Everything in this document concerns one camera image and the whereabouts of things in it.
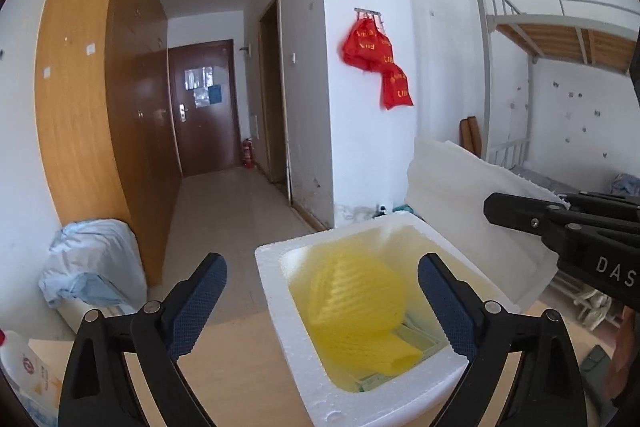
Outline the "person right hand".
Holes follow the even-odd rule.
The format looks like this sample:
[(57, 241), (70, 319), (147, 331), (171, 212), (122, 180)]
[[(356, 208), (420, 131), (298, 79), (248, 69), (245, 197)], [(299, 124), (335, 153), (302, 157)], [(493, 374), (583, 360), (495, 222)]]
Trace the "person right hand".
[(616, 409), (620, 409), (634, 395), (634, 388), (638, 386), (639, 319), (636, 311), (626, 307), (605, 377), (605, 398), (611, 400)]

